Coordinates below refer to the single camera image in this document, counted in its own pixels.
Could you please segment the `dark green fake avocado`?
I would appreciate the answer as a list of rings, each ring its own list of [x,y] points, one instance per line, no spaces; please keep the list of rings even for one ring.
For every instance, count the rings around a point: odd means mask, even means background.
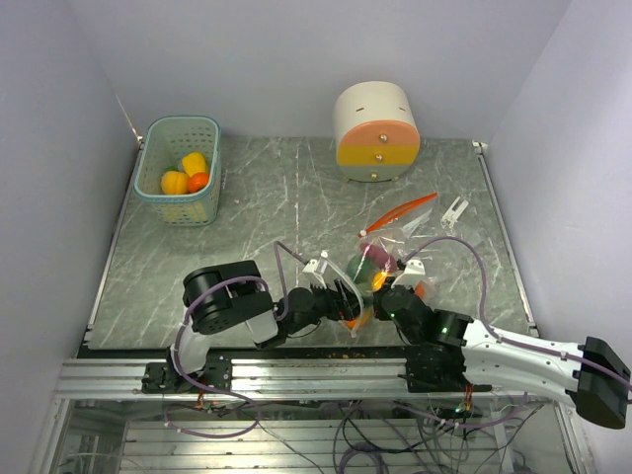
[[[372,281],[378,268],[363,254],[356,254],[350,258],[346,266],[346,273],[358,287],[361,293],[372,293]]]

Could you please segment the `clear red-zip bag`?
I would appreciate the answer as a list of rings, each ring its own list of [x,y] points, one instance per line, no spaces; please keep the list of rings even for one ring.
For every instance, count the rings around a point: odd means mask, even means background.
[[[380,245],[388,252],[403,254],[435,237],[450,236],[467,241],[474,247],[485,241],[483,234],[465,222],[465,212],[453,228],[440,224],[446,212],[441,209],[437,193],[417,197],[389,209],[359,230],[351,243],[352,250],[360,250],[361,243]]]

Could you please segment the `orange green fake mango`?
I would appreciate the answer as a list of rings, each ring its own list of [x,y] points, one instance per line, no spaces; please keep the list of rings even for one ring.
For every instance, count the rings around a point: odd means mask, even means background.
[[[372,309],[367,308],[363,313],[354,318],[353,320],[343,320],[342,323],[349,329],[363,327],[372,317]]]

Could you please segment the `yellow fake bell pepper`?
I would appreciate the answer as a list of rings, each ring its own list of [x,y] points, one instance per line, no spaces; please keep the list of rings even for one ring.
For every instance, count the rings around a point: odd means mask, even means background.
[[[209,173],[205,157],[200,152],[192,152],[184,156],[181,160],[183,171],[192,177],[199,173]]]

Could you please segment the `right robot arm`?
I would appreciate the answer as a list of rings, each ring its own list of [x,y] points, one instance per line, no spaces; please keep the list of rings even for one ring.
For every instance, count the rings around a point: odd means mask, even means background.
[[[432,309],[401,285],[375,292],[374,309],[408,343],[403,377],[412,393],[522,391],[571,406],[602,428],[626,425],[631,370],[602,339],[561,343],[487,328],[470,316]]]

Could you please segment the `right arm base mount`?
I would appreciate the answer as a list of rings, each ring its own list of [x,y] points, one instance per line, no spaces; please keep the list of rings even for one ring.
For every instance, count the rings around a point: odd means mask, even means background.
[[[477,384],[465,377],[461,349],[437,344],[404,346],[405,374],[400,375],[410,393],[456,393],[472,387],[474,392],[491,392],[490,384]]]

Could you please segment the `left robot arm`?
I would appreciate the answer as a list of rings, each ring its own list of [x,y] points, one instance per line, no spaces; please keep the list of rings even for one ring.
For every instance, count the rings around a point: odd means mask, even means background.
[[[185,321],[170,347],[166,379],[180,392],[200,383],[211,348],[211,337],[243,325],[255,346],[267,349],[323,318],[352,321],[362,311],[345,275],[325,281],[334,266],[323,258],[311,259],[302,273],[309,286],[290,290],[274,302],[254,261],[198,269],[184,279]]]

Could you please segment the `polka dot zip bag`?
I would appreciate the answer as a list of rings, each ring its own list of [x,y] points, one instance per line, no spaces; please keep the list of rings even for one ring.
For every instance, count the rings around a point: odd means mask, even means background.
[[[423,299],[435,295],[434,279],[428,275],[422,258],[403,262],[411,250],[412,238],[396,228],[354,238],[340,265],[327,252],[321,253],[318,271],[329,283],[338,281],[334,288],[341,289],[347,297],[352,314],[343,315],[341,324],[352,338],[376,313],[375,293],[390,282],[404,285]]]

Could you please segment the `peach coloured fake fruit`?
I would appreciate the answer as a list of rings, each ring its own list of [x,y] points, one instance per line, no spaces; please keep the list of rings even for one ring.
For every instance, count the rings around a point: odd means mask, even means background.
[[[160,188],[166,196],[181,196],[189,192],[189,176],[180,171],[167,171],[162,175]]]

